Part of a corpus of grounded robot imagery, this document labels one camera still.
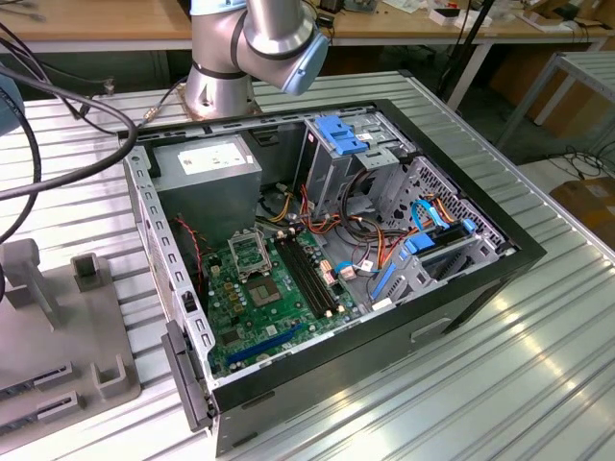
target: motherboard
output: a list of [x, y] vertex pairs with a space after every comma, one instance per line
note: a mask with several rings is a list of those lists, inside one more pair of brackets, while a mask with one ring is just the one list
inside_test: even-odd
[[[342, 327], [361, 315], [344, 280], [308, 231], [283, 238], [244, 234], [204, 256], [209, 272], [209, 323], [216, 345], [209, 354], [215, 377], [227, 376]], [[260, 253], [259, 243], [266, 251]], [[263, 261], [246, 277], [245, 264]]]

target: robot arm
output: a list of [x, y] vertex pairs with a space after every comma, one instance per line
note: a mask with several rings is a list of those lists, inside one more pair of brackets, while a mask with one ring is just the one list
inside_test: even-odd
[[193, 0], [192, 68], [185, 102], [195, 118], [254, 111], [250, 75], [305, 92], [329, 43], [301, 0]]

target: yellow wire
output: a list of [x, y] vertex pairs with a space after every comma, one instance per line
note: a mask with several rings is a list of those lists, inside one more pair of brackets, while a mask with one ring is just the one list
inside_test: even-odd
[[286, 216], [286, 213], [288, 212], [288, 206], [290, 205], [291, 198], [292, 198], [292, 194], [286, 195], [286, 202], [284, 204], [284, 208], [282, 209], [282, 211], [280, 212], [278, 216], [276, 216], [275, 218], [270, 218], [269, 219], [270, 222], [277, 223], [281, 221], [282, 219], [284, 219], [284, 216]]

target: chip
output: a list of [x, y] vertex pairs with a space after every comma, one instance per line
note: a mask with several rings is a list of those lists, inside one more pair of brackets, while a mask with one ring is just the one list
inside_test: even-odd
[[231, 331], [222, 333], [221, 338], [222, 338], [222, 342], [226, 346], [227, 344], [231, 344], [237, 341], [239, 339], [239, 333], [237, 333], [236, 329], [232, 329]]
[[276, 282], [270, 277], [248, 281], [246, 288], [256, 307], [263, 307], [282, 299]]

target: aluminum workbench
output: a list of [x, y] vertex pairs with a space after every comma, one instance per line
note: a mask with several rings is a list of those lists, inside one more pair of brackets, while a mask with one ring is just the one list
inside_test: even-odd
[[[256, 93], [264, 110], [390, 98], [548, 255], [468, 325], [221, 459], [615, 459], [615, 254], [412, 78], [323, 78], [298, 99], [268, 85]], [[137, 120], [160, 95], [110, 101]], [[56, 101], [31, 103], [27, 115], [46, 177], [115, 146]], [[120, 128], [98, 112], [93, 119]], [[156, 123], [184, 120], [174, 99]], [[2, 150], [0, 186], [29, 182], [25, 137], [4, 136]], [[1, 226], [22, 204], [2, 204]], [[143, 392], [6, 459], [204, 459], [209, 440], [188, 430], [160, 344], [164, 318], [122, 167], [41, 194], [25, 236], [37, 240], [43, 269], [86, 251], [110, 259]]]

